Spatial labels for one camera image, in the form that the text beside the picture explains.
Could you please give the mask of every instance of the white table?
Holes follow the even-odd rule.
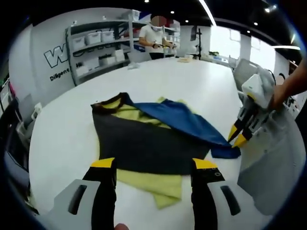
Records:
[[[212,62],[212,63],[216,63],[222,66],[226,66],[229,67],[229,62],[227,59],[223,58],[223,57],[214,57],[211,55],[202,55],[201,56],[201,60],[202,61],[208,61],[208,62]]]
[[[236,121],[241,102],[230,68],[175,58],[143,62],[106,73],[64,93],[43,108],[30,146],[29,171],[37,210],[44,214],[54,197],[74,179],[82,179],[97,160],[97,135],[91,104],[128,92],[134,102],[155,102],[160,96],[185,100],[225,138]],[[226,180],[237,181],[240,158],[212,159]],[[193,229],[190,177],[182,183],[182,201],[158,210],[150,193],[118,182],[115,223],[131,230]]]

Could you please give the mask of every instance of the yellow cloth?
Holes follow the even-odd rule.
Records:
[[[165,98],[161,97],[157,102],[161,103],[164,100]],[[117,107],[119,103],[120,100],[103,105],[103,107],[114,108]],[[144,112],[126,104],[119,108],[116,114],[112,115],[128,120],[151,123],[158,127],[170,128],[159,120],[149,117]],[[173,205],[181,200],[181,175],[158,175],[118,169],[117,179],[125,184],[129,184],[153,194],[156,205],[159,209]]]

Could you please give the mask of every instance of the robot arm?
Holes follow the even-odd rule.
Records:
[[[270,114],[268,109],[274,93],[275,79],[272,73],[258,67],[257,74],[251,76],[242,84],[244,94],[243,107],[238,119],[232,126],[228,142],[235,140],[234,147],[243,146],[250,140]]]

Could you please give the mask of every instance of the face mask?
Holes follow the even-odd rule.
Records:
[[[162,26],[154,26],[154,25],[151,25],[152,29],[156,32],[158,31],[161,31],[162,30]]]

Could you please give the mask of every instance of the metal shelf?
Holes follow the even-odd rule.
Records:
[[[119,42],[129,42],[129,41],[130,41],[130,39],[126,38],[126,39],[114,40],[114,41],[111,41],[111,42],[98,42],[98,43],[95,43],[95,44],[87,45],[87,46],[82,47],[80,49],[76,49],[76,50],[74,50],[73,54],[78,54],[78,53],[81,53],[85,50],[89,50],[89,49],[99,47],[99,46],[104,46],[104,45],[107,45],[107,44],[114,44],[114,43],[119,43]]]
[[[177,31],[177,30],[175,30],[173,28],[169,28],[169,27],[164,27],[164,29],[165,29],[166,32],[172,32],[172,33],[179,32],[179,31]]]
[[[99,71],[102,71],[104,69],[107,69],[107,68],[110,68],[110,67],[113,67],[113,66],[117,66],[117,65],[120,65],[120,64],[123,64],[123,63],[127,63],[129,62],[128,59],[124,60],[124,61],[119,61],[119,62],[116,62],[114,64],[111,64],[111,65],[107,65],[107,66],[101,66],[101,67],[97,67],[91,71],[88,71],[87,73],[81,75],[81,76],[78,76],[77,78],[81,79],[81,78],[84,78],[84,77],[87,77],[89,75],[92,75],[93,73],[97,73]]]
[[[99,23],[74,25],[71,27],[71,35],[75,38],[75,37],[78,37],[78,35],[82,36],[84,34],[88,34],[89,32],[92,32],[95,30],[128,26],[128,23],[129,23],[129,20],[112,20],[112,21],[104,21],[104,22],[99,22]],[[136,28],[141,28],[147,24],[140,23],[140,22],[132,22],[132,25]]]

